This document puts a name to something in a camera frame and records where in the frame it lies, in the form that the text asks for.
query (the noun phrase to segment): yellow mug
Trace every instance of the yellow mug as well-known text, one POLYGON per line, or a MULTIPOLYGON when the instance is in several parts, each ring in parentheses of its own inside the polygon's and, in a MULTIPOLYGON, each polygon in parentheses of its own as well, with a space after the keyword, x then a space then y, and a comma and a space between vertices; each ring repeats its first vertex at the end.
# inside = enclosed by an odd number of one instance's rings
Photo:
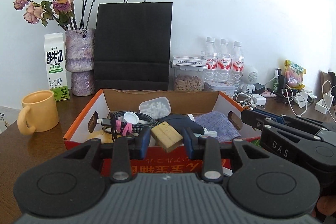
POLYGON ((22 99, 22 107, 17 118, 17 126, 23 135, 48 131, 59 122, 54 93, 51 90, 27 95, 22 99))

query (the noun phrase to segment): vase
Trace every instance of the vase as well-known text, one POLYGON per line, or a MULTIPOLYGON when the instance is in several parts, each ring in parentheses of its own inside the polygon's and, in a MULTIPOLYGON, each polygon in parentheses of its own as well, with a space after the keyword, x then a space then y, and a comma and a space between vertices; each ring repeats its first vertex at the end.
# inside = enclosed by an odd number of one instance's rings
POLYGON ((65 32, 66 70, 90 71, 94 68, 95 29, 68 30, 65 32))
POLYGON ((71 74, 71 91, 76 96, 88 96, 95 93, 93 70, 73 72, 71 74))

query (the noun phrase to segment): water bottle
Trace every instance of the water bottle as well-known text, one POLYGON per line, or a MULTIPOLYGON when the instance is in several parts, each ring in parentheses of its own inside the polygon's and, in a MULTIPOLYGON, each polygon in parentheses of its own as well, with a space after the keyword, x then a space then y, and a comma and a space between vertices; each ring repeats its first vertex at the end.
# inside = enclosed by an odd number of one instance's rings
POLYGON ((232 67, 230 71, 230 82, 235 85, 235 93, 238 92, 241 77, 243 75, 244 68, 244 55, 242 51, 242 44, 235 41, 235 47, 233 48, 232 55, 232 67))
POLYGON ((207 44, 204 51, 204 59, 207 60, 207 69, 205 70, 205 80, 214 81, 218 64, 218 54, 215 49, 215 39, 207 37, 207 44))
POLYGON ((228 81, 232 66, 229 40, 220 40, 220 52, 218 54, 218 66, 216 71, 216 81, 228 81))

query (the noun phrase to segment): gray ribbed panel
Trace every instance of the gray ribbed panel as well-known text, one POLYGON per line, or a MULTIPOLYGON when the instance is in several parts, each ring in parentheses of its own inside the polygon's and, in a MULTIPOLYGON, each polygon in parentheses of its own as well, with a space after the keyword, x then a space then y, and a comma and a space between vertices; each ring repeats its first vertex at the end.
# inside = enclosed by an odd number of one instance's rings
POLYGON ((224 190, 195 174, 138 174, 114 184, 92 209, 63 219, 22 216, 16 224, 318 224, 306 215, 268 220, 234 205, 224 190))

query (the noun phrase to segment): mug handle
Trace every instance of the mug handle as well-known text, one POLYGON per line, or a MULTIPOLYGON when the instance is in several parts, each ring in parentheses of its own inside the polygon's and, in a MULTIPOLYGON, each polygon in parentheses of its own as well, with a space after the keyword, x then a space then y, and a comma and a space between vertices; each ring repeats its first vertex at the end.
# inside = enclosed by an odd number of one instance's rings
POLYGON ((36 127, 31 126, 28 128, 27 126, 27 113, 30 111, 30 106, 25 106, 23 110, 20 111, 19 116, 17 117, 17 126, 19 131, 23 135, 32 135, 36 131, 36 127))

